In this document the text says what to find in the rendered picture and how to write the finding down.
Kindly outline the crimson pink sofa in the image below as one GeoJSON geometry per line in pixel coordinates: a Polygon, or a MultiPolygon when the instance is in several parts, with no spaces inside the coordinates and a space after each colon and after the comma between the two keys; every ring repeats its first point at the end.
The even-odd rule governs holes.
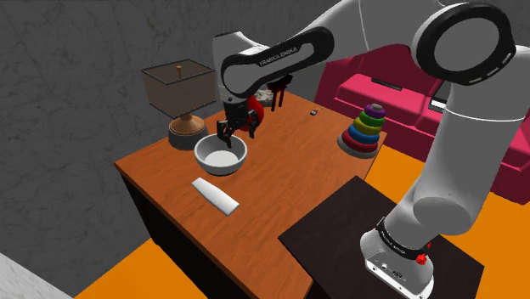
{"type": "MultiPolygon", "coordinates": [[[[369,104],[386,110],[384,145],[425,161],[450,84],[422,71],[407,46],[393,44],[326,64],[315,102],[355,118],[369,104]]],[[[530,201],[530,110],[501,163],[491,191],[524,205],[530,201]]]]}

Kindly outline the red rounded object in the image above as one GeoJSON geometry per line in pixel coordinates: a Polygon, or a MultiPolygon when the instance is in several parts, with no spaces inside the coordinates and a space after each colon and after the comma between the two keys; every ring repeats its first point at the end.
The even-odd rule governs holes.
{"type": "MultiPolygon", "coordinates": [[[[248,104],[248,111],[250,112],[250,110],[254,110],[257,112],[257,117],[258,117],[258,126],[261,124],[262,120],[263,120],[263,117],[264,117],[264,109],[263,109],[263,106],[257,101],[257,98],[252,95],[250,96],[248,99],[247,99],[247,104],[248,104]]],[[[249,115],[248,116],[248,123],[250,123],[252,121],[252,117],[249,115]]],[[[248,132],[249,128],[248,128],[248,124],[243,126],[240,130],[244,131],[244,132],[248,132]]]]}

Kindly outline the grey rough lump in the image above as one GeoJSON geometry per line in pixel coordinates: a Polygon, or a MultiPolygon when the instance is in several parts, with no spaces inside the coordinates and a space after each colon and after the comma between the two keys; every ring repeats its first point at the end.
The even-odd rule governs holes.
{"type": "Polygon", "coordinates": [[[258,89],[255,94],[257,101],[264,107],[269,107],[273,102],[273,92],[269,89],[258,89]]]}

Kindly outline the dark robot stand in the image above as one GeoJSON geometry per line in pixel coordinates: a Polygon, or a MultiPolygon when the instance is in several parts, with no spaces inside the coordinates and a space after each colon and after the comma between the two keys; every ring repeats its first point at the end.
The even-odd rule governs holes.
{"type": "MultiPolygon", "coordinates": [[[[360,251],[363,233],[395,203],[359,177],[288,228],[279,240],[312,277],[306,299],[406,299],[371,274],[360,251]]],[[[428,299],[476,299],[483,266],[437,236],[429,257],[434,287],[428,299]]]]}

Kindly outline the dark red small stool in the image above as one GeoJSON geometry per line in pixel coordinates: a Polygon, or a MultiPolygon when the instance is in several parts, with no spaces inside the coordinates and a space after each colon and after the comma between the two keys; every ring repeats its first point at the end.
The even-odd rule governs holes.
{"type": "Polygon", "coordinates": [[[291,83],[293,75],[287,75],[275,82],[269,82],[267,84],[268,89],[273,93],[271,111],[275,110],[275,107],[281,107],[285,95],[287,85],[291,83]]]}

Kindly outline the brown shade table lamp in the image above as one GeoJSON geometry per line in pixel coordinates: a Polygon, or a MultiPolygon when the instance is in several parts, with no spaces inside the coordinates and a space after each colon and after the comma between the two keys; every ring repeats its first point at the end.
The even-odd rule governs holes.
{"type": "Polygon", "coordinates": [[[193,150],[209,134],[204,120],[193,114],[216,101],[215,71],[192,59],[146,67],[141,70],[149,104],[172,118],[169,144],[193,150]]]}

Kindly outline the white bowl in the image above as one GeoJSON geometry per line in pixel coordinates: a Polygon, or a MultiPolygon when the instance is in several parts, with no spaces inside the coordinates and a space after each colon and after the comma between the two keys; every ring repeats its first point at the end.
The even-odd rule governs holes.
{"type": "Polygon", "coordinates": [[[197,142],[195,159],[200,167],[211,175],[227,176],[237,172],[247,157],[246,143],[237,136],[230,138],[231,146],[216,134],[208,135],[197,142]]]}

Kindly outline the white flat bar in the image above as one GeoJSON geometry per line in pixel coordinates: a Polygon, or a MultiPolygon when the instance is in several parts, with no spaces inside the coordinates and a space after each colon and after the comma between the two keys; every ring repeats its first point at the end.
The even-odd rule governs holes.
{"type": "Polygon", "coordinates": [[[197,178],[191,184],[209,203],[227,217],[240,206],[239,202],[203,178],[197,178]]]}

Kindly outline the brown wooden desk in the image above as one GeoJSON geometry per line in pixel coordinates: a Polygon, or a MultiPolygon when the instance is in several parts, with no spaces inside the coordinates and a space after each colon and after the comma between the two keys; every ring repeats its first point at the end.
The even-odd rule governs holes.
{"type": "Polygon", "coordinates": [[[342,151],[350,119],[287,94],[267,110],[235,173],[208,175],[166,139],[116,162],[153,241],[207,299],[303,299],[311,277],[280,235],[371,161],[342,151]],[[321,109],[316,116],[311,110],[321,109]],[[240,203],[225,216],[192,182],[203,178],[240,203]]]}

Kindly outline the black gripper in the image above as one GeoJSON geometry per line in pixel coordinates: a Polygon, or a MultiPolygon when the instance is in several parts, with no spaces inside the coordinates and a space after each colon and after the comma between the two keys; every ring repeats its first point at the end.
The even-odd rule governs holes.
{"type": "Polygon", "coordinates": [[[217,121],[217,137],[223,141],[229,149],[232,148],[232,129],[237,130],[246,126],[249,117],[251,118],[250,122],[248,123],[249,137],[255,137],[255,131],[260,125],[259,115],[255,110],[248,111],[248,104],[246,101],[239,103],[224,102],[223,107],[227,120],[217,121]]]}

